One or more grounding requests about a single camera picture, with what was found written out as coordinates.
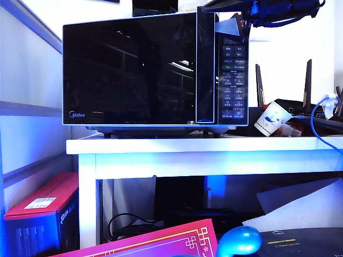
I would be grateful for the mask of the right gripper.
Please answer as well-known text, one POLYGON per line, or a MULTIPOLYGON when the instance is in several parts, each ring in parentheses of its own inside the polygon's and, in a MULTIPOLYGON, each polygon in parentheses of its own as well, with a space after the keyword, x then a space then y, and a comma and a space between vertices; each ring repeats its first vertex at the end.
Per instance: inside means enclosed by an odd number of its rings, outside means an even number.
MULTIPOLYGON (((293 1, 214 0, 202 6, 203 12, 242 12, 254 27, 281 27, 299 21, 303 15, 293 1)), ((239 36, 236 18, 215 23, 217 33, 239 36)))

